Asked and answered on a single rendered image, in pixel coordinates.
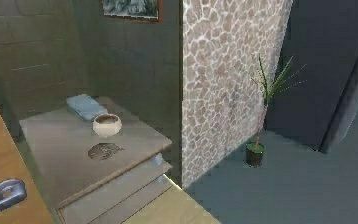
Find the wooden room door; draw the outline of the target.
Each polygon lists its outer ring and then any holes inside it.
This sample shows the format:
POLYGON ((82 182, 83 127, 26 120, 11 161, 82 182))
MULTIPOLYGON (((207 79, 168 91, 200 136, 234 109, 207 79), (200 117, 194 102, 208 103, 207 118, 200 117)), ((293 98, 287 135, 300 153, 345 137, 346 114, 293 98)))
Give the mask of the wooden room door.
POLYGON ((0 182, 16 178, 25 183, 25 200, 0 212, 0 224, 55 224, 0 115, 0 182))

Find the framed wall picture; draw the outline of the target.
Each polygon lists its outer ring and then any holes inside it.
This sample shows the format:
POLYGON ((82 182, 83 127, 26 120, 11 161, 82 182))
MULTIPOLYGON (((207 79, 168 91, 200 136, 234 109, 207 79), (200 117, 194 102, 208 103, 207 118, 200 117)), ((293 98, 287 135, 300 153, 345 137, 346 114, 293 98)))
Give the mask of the framed wall picture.
POLYGON ((102 13, 107 17, 158 22, 160 0, 101 0, 102 13))

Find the white pottery bowl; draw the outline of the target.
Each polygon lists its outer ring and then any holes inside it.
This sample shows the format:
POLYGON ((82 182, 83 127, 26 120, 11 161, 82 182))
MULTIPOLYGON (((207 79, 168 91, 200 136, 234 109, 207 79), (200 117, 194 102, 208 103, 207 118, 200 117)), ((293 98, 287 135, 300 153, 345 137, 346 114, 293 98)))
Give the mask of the white pottery bowl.
POLYGON ((101 114, 92 122, 93 131, 100 137, 110 137, 117 134, 122 128, 121 119, 115 114, 101 114))

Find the dark grey room door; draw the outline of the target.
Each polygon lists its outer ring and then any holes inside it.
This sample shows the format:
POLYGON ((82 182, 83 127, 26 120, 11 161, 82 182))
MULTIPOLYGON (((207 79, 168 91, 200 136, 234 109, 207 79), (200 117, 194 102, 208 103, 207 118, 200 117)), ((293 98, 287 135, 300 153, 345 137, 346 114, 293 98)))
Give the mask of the dark grey room door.
POLYGON ((346 136, 358 111, 358 57, 318 151, 329 153, 346 136))

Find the grey chest of drawers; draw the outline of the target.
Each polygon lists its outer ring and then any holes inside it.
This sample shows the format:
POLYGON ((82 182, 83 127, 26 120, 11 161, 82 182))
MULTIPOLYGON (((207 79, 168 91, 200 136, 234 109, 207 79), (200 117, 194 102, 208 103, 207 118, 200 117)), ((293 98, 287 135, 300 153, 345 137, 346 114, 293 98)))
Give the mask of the grey chest of drawers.
POLYGON ((171 187, 162 151, 172 141, 111 98, 97 100, 121 119, 111 137, 67 107, 20 121, 61 224, 122 224, 171 187))

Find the light blue folded cloth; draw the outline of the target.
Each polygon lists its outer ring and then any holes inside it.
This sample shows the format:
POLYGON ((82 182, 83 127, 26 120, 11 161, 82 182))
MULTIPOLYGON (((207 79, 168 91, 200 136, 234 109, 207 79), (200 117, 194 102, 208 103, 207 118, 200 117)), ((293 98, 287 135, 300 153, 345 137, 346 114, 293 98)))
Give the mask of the light blue folded cloth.
POLYGON ((108 110, 87 94, 80 94, 66 99, 66 103, 84 121, 92 121, 108 110))

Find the green house plant black pot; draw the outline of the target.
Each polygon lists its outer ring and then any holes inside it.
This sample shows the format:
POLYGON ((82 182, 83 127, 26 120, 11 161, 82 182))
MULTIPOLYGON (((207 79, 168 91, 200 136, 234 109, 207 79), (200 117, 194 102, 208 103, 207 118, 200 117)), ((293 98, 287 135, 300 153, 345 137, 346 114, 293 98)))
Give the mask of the green house plant black pot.
POLYGON ((256 132, 254 135, 255 139, 245 144, 245 163, 249 167, 258 168, 262 166, 266 147, 260 142, 260 135, 262 130, 264 129, 265 116, 267 115, 271 101, 278 93, 282 93, 288 89, 294 88, 302 83, 305 83, 305 80, 297 81, 294 84, 291 83, 291 80, 304 68, 304 65, 302 65, 296 72, 294 72, 292 75, 289 75, 293 59, 294 56, 291 56, 287 60, 281 71, 277 74, 277 76, 274 79, 269 80, 264 69, 264 61, 261 56, 258 56, 259 77, 252 77, 251 80, 259 88, 259 91, 262 96, 262 105, 260 106, 260 116, 257 122, 256 132))

